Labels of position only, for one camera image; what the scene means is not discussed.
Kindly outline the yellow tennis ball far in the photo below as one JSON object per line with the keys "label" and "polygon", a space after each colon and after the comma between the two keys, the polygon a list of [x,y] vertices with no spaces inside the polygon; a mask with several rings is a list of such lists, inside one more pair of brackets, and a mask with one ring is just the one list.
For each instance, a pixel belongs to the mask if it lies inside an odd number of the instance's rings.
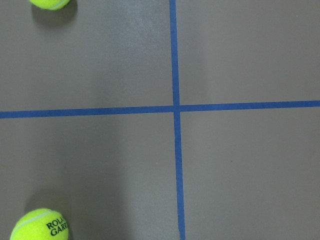
{"label": "yellow tennis ball far", "polygon": [[70,0],[29,0],[29,2],[42,10],[56,11],[64,8]]}

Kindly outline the yellow Roland Garros tennis ball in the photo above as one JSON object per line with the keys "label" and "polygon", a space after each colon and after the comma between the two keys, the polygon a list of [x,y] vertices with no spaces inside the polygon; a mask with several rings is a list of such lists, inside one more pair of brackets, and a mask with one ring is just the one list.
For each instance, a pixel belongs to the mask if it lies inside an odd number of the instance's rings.
{"label": "yellow Roland Garros tennis ball", "polygon": [[69,226],[55,210],[39,208],[26,213],[14,226],[11,240],[67,240]]}

